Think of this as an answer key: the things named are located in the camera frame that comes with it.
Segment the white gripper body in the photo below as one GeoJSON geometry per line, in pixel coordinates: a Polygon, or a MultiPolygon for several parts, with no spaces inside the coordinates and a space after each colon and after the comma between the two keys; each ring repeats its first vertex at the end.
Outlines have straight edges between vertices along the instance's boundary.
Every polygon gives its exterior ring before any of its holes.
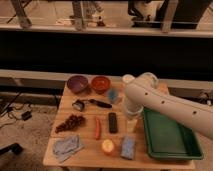
{"type": "Polygon", "coordinates": [[[131,101],[124,100],[122,103],[122,111],[128,120],[138,118],[143,112],[144,107],[137,105],[131,101]]]}

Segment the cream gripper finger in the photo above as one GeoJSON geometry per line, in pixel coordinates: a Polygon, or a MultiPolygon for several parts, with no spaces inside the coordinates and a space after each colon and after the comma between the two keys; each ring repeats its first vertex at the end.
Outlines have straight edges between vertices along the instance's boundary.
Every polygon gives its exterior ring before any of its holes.
{"type": "Polygon", "coordinates": [[[137,123],[138,123],[138,119],[134,119],[131,121],[131,132],[135,133],[136,128],[137,128],[137,123]]]}
{"type": "Polygon", "coordinates": [[[132,132],[132,125],[131,125],[131,120],[128,118],[126,119],[126,132],[131,133],[132,132]]]}

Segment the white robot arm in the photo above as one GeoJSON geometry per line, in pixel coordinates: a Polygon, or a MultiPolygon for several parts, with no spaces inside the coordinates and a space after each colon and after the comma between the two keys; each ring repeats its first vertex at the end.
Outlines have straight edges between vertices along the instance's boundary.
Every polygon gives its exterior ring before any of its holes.
{"type": "Polygon", "coordinates": [[[122,81],[122,109],[129,119],[147,107],[213,140],[213,107],[161,92],[157,77],[150,72],[138,77],[126,74],[122,81]]]}

